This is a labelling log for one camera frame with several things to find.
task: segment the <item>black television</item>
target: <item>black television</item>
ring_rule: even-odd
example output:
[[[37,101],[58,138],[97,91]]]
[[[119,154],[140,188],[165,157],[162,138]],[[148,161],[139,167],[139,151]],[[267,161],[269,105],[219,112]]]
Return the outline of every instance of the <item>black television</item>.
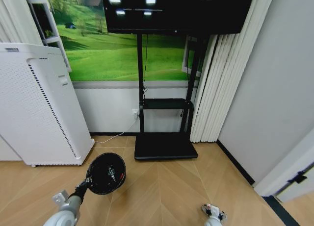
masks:
[[[103,0],[108,32],[239,33],[252,0]]]

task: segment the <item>air purifier vent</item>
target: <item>air purifier vent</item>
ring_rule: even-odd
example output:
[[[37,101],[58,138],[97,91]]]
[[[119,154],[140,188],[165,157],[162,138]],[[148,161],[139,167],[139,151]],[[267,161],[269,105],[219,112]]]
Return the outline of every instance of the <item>air purifier vent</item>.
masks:
[[[36,76],[35,71],[33,70],[32,66],[31,66],[31,64],[29,64],[28,67],[29,67],[31,73],[33,74],[33,76],[34,76],[34,78],[35,78],[35,80],[36,80],[36,83],[37,83],[37,85],[39,86],[39,89],[40,89],[42,95],[44,96],[44,98],[45,98],[45,100],[46,100],[46,103],[47,103],[47,105],[49,106],[49,108],[50,108],[50,110],[51,110],[51,112],[52,112],[52,114],[53,114],[53,117],[55,118],[55,120],[56,120],[56,122],[57,122],[57,124],[58,124],[58,126],[59,126],[59,128],[60,128],[60,130],[61,130],[61,132],[62,132],[62,134],[63,134],[63,136],[64,136],[64,138],[65,138],[65,140],[67,141],[67,143],[68,143],[68,145],[69,145],[69,147],[70,147],[70,149],[71,149],[71,151],[72,151],[74,157],[77,157],[77,155],[75,154],[75,152],[74,152],[74,150],[73,150],[73,148],[72,148],[72,146],[71,146],[71,143],[70,143],[70,141],[69,141],[67,135],[65,134],[64,129],[62,128],[62,125],[61,125],[61,123],[59,122],[58,117],[56,116],[56,114],[55,114],[55,112],[54,112],[54,110],[53,110],[53,108],[52,108],[52,106],[51,106],[51,104],[50,104],[50,102],[49,102],[49,99],[48,99],[48,97],[47,97],[47,95],[46,95],[44,89],[42,88],[42,86],[41,86],[41,84],[40,84],[40,82],[39,82],[39,80],[38,80],[38,78],[37,78],[37,76]]]

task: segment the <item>vertical blinds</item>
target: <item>vertical blinds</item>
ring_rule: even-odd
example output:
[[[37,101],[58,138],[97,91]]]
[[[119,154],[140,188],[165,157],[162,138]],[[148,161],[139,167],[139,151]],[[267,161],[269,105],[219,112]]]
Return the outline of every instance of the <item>vertical blinds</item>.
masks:
[[[0,0],[0,42],[43,45],[26,0]]]
[[[209,39],[195,100],[191,141],[215,142],[272,0],[252,0],[239,34]]]

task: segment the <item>black tv stand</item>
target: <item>black tv stand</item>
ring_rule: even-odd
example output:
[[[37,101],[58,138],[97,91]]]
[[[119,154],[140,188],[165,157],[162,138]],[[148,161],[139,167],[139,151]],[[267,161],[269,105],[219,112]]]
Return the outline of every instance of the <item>black tv stand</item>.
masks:
[[[190,101],[193,92],[203,39],[197,41],[186,98],[144,99],[142,34],[137,34],[137,63],[139,87],[140,133],[136,136],[134,158],[136,160],[171,160],[197,158],[190,142],[194,106]],[[144,132],[145,109],[183,109],[179,132]]]

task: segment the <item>door hinge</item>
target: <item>door hinge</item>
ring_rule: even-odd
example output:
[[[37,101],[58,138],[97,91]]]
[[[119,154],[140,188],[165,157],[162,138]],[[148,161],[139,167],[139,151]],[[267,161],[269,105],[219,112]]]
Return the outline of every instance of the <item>door hinge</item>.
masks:
[[[298,174],[294,178],[288,180],[288,182],[289,183],[293,183],[293,182],[301,183],[305,179],[307,179],[307,177],[304,176],[304,174],[305,174],[305,171],[299,171]]]

